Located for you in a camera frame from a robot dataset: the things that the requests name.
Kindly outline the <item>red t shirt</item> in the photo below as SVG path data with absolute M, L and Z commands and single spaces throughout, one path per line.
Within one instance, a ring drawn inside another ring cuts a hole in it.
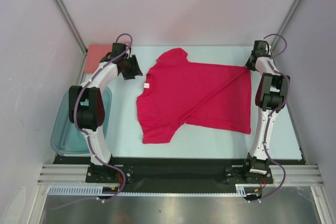
M 136 100 L 142 142 L 169 143 L 184 124 L 250 134 L 250 71 L 187 57 L 184 49 L 171 49 L 147 72 Z

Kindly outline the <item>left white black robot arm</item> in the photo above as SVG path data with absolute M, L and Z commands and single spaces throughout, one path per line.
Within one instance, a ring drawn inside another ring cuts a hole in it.
M 88 183 L 111 183 L 115 178 L 119 183 L 123 181 L 122 171 L 109 164 L 112 154 L 103 133 L 106 113 L 102 93 L 119 74 L 124 80 L 142 76 L 136 56 L 131 54 L 131 46 L 115 42 L 90 79 L 79 86 L 71 86 L 68 91 L 69 120 L 84 136 L 90 152 Z

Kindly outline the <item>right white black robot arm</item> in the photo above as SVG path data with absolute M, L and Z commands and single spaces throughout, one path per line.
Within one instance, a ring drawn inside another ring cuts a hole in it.
M 276 164 L 270 157 L 269 146 L 275 120 L 287 103 L 290 77 L 277 69 L 271 46 L 264 39 L 254 42 L 245 66 L 259 72 L 261 76 L 255 96 L 255 105 L 258 108 L 255 138 L 242 169 L 243 179 L 254 183 L 266 178 L 270 174 L 269 165 Z

